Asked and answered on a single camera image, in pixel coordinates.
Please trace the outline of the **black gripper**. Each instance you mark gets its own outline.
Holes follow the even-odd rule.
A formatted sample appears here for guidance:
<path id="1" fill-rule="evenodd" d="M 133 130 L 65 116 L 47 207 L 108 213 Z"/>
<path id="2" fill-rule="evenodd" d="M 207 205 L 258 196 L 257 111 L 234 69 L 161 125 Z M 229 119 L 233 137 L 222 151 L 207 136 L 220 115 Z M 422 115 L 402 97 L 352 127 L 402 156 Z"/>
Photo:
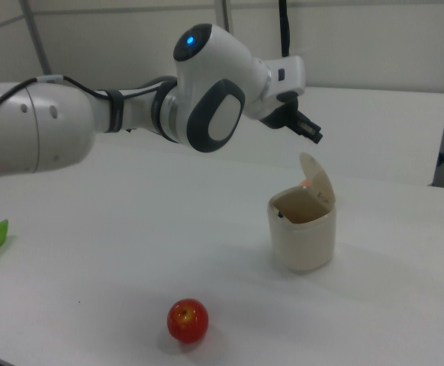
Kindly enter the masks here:
<path id="1" fill-rule="evenodd" d="M 288 127 L 296 134 L 302 134 L 314 144 L 318 144 L 323 137 L 320 132 L 321 127 L 311 120 L 304 120 L 304 115 L 298 110 L 298 99 L 296 98 L 276 108 L 267 117 L 262 118 L 261 122 L 275 130 Z"/>

